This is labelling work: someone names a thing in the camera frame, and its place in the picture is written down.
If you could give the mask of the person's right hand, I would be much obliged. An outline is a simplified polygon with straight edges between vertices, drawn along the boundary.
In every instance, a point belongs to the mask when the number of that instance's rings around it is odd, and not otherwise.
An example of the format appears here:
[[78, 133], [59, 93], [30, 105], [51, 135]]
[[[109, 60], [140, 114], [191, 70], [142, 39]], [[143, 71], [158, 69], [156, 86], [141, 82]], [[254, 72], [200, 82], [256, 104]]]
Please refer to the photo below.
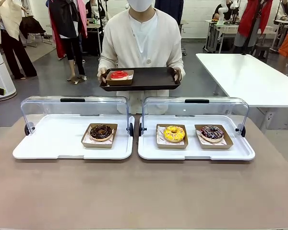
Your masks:
[[106, 83], [107, 78], [107, 69], [106, 68], [100, 68], [97, 73], [97, 78], [99, 82]]

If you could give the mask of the person's left hand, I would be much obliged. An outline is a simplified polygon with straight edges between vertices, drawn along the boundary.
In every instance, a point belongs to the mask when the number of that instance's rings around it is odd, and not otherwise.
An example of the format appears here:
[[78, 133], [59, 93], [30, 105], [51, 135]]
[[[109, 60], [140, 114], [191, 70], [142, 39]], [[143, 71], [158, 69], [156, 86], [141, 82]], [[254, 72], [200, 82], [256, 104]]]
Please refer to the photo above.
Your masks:
[[181, 69], [180, 69], [180, 68], [177, 68], [177, 67], [174, 67], [173, 69], [174, 69], [174, 72], [175, 72], [174, 81], [175, 81], [175, 82], [181, 81], [181, 80], [182, 80]]

